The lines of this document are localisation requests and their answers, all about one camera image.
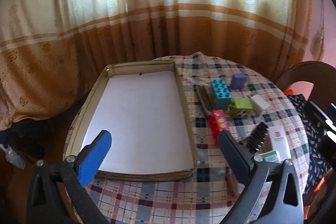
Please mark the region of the brown comb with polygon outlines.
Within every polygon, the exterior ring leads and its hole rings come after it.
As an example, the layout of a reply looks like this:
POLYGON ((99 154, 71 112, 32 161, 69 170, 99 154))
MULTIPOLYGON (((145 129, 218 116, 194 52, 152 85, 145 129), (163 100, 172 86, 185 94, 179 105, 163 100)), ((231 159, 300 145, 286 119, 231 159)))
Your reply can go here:
POLYGON ((204 86, 195 85, 195 91, 197 94, 198 101, 200 103, 202 112, 207 120, 210 119, 210 115, 214 111, 215 107, 212 103, 211 97, 207 93, 204 86))

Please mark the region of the curtain tassel tieback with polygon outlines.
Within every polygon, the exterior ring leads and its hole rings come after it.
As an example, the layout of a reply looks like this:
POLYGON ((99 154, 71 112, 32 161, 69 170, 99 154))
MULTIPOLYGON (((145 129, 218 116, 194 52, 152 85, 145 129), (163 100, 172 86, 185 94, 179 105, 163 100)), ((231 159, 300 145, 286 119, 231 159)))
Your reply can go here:
POLYGON ((312 55, 315 61, 321 61, 324 55, 324 39, 325 39, 325 11, 324 11, 324 0, 321 0, 320 6, 320 20, 319 28, 317 31, 317 36, 313 43, 312 55))

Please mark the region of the green floss pick box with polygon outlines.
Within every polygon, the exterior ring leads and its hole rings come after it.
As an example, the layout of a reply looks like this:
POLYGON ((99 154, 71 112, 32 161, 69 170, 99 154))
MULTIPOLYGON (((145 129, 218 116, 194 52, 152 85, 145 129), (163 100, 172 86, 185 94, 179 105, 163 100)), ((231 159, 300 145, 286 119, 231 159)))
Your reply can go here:
POLYGON ((281 163, 281 156, 279 154, 279 151, 271 150, 260 153, 259 155, 262 157, 263 160, 267 162, 281 163))

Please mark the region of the navy feather pattern cushion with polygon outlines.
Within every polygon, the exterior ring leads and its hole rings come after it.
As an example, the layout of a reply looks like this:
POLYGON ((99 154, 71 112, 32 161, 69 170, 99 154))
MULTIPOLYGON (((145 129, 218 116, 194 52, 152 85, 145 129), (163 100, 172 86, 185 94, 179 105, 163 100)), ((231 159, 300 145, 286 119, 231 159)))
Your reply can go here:
POLYGON ((308 177, 305 187, 305 194, 311 192, 319 183, 321 178, 331 169, 331 166, 318 152, 318 144, 321 141, 321 136, 317 131, 317 128, 312 124, 305 113, 305 107, 307 101, 302 94, 299 95, 287 95, 290 102, 298 112, 303 126, 305 128, 309 147, 309 169, 308 177))

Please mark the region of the red toy brick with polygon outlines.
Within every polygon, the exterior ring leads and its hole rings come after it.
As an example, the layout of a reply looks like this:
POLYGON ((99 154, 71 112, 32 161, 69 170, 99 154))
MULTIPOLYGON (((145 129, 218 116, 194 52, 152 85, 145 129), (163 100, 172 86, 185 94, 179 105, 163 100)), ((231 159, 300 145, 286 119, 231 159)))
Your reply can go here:
POLYGON ((223 110, 214 110, 210 114, 209 123, 215 145, 218 146, 219 133, 222 131, 229 131, 230 129, 230 124, 228 123, 225 112, 223 110))

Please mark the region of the white charger plug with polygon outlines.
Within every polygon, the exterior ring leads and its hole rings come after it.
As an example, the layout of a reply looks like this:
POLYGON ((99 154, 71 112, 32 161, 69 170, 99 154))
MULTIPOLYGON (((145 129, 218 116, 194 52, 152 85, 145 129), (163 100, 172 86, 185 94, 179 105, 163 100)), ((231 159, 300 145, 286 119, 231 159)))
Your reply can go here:
POLYGON ((264 100, 260 95, 256 94, 250 98, 250 102, 254 111, 258 115, 262 115, 265 110, 270 107, 270 104, 264 100))

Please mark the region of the small plastic bottle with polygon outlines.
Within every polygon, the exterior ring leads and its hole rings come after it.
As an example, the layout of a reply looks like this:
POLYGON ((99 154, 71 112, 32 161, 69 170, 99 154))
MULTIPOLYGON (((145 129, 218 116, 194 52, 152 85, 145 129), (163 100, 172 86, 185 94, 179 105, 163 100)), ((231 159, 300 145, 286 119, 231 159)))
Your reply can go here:
POLYGON ((15 150, 13 150, 9 145, 1 145, 3 151, 5 152, 6 160, 12 165, 19 169, 25 169, 26 161, 23 159, 15 150))

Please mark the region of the purple block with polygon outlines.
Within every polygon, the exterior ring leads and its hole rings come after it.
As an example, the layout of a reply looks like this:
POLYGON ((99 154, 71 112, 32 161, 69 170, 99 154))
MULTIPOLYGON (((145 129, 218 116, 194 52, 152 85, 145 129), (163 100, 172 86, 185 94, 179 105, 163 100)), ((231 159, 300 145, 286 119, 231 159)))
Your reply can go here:
POLYGON ((245 73, 235 73, 232 75, 230 89, 238 90, 245 87, 247 75, 245 73))

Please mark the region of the blue toy brick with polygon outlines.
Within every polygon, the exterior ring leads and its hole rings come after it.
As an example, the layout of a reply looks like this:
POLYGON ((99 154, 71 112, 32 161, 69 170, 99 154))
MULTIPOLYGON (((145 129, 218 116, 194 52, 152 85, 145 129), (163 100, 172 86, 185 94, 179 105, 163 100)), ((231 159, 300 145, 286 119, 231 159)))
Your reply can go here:
POLYGON ((217 110, 228 110, 232 95, 224 79, 213 79, 210 81, 210 95, 217 110))

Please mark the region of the dark cloth on floor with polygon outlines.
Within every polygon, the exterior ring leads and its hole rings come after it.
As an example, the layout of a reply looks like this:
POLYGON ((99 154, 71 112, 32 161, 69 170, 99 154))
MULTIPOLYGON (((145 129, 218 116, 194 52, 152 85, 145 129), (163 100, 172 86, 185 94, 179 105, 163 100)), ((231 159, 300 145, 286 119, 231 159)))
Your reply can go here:
POLYGON ((71 120, 67 117, 35 121, 24 119, 1 131, 1 144, 5 148, 33 159, 60 155, 71 120))

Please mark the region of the white Oriental Club box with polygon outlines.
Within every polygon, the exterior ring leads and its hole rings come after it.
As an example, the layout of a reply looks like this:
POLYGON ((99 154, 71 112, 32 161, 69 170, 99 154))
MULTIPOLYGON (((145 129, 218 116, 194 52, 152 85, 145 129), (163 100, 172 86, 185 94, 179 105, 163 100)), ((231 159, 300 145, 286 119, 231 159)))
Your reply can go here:
POLYGON ((280 160, 291 159, 290 149, 283 126, 271 126, 268 129, 269 139, 273 150, 278 151, 280 160))

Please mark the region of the orange cloth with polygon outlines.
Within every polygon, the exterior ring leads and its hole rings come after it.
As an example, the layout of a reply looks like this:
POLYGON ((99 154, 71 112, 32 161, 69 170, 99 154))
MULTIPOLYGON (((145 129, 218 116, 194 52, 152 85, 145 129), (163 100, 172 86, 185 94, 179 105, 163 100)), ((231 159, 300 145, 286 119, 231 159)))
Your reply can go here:
POLYGON ((286 94, 286 95, 293 95, 293 94, 294 94, 294 91, 293 91, 292 87, 289 86, 289 87, 284 91, 284 94, 286 94))

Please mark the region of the white paper tray liner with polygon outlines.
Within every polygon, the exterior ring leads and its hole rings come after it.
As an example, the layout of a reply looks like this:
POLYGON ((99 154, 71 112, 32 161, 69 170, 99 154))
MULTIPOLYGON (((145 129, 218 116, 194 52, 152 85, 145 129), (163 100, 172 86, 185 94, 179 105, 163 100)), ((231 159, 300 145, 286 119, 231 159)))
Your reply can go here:
POLYGON ((172 71, 113 76, 108 80, 83 144, 101 130, 112 146, 101 171, 156 174, 187 170, 193 153, 172 71))

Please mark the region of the green cube toy brick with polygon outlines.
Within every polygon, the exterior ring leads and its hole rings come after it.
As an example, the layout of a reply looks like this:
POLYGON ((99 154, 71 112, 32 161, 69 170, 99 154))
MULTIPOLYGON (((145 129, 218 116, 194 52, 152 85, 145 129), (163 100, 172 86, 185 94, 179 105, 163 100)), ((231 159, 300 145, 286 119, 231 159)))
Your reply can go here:
POLYGON ((244 119, 250 115, 253 107, 249 98, 234 97, 231 100, 229 110, 231 118, 244 119))

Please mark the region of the beige orange curtain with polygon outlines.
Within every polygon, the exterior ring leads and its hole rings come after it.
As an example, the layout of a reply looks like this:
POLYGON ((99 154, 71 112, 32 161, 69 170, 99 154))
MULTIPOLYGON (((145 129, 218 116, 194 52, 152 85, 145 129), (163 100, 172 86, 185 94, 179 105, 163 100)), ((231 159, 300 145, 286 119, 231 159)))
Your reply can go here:
POLYGON ((275 80, 311 16, 311 0, 1 0, 1 130, 67 110, 114 63, 201 51, 275 80))

